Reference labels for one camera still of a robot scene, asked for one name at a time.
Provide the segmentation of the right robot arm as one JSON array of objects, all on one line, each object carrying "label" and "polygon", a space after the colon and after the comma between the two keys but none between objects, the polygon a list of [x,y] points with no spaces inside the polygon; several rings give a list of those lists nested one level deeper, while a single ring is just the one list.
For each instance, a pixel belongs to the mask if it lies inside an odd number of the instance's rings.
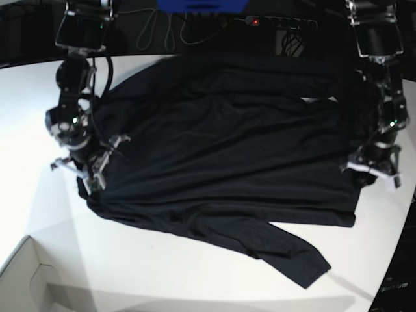
[{"label": "right robot arm", "polygon": [[127,135],[107,138],[94,120],[94,105],[101,100],[96,94],[97,67],[89,56],[105,53],[105,37],[117,17],[117,1],[67,1],[55,45],[66,52],[56,72],[60,89],[58,104],[45,114],[48,133],[68,157],[56,159],[51,168],[66,168],[83,182],[87,194],[107,186],[104,171],[111,155]]}]

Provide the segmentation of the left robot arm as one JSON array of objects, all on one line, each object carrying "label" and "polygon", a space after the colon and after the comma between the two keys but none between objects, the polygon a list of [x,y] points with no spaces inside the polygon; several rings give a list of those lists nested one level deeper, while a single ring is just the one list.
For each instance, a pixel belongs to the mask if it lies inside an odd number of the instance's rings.
[{"label": "left robot arm", "polygon": [[350,141],[355,150],[344,169],[355,171],[361,187],[377,179],[394,192],[402,184],[399,131],[410,123],[399,56],[404,52],[396,1],[346,1],[357,54],[356,86],[350,110]]}]

